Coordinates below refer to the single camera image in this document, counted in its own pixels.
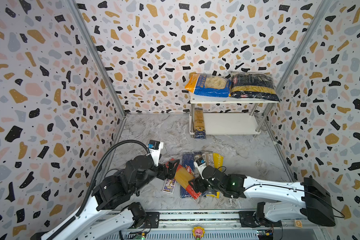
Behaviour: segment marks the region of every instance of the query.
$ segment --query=pasta package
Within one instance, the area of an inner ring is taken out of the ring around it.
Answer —
[[[204,116],[202,108],[195,108],[195,122],[193,123],[195,138],[206,139]]]
[[[192,73],[185,89],[196,95],[208,97],[229,97],[230,80],[219,76]]]
[[[231,72],[231,97],[280,101],[271,75]]]

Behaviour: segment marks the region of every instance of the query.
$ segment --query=card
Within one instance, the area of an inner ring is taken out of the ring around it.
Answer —
[[[172,193],[175,190],[176,180],[174,179],[166,179],[164,182],[163,192]]]

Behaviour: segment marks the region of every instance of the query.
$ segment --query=white shelf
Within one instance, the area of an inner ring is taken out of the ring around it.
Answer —
[[[218,97],[207,97],[207,96],[201,96],[196,95],[193,93],[189,93],[191,100],[191,103],[194,104],[205,104],[205,103],[278,103],[278,101],[269,101],[264,99],[258,99],[258,98],[218,98]]]
[[[207,135],[244,135],[260,134],[256,132],[257,122],[249,113],[204,113],[204,126]],[[189,116],[189,133],[192,117]]]

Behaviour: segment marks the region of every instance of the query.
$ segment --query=lower shelf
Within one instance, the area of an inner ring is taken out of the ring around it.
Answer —
[[[245,135],[256,132],[257,122],[249,113],[204,113],[205,133],[207,135]],[[192,117],[189,115],[189,133]]]

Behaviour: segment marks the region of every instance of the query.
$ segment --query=barilla logo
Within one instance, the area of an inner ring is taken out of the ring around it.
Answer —
[[[192,175],[193,175],[193,171],[192,171],[192,169],[191,169],[191,167],[190,167],[190,166],[187,166],[186,170],[187,170],[187,172],[189,172],[190,174],[192,174]]]

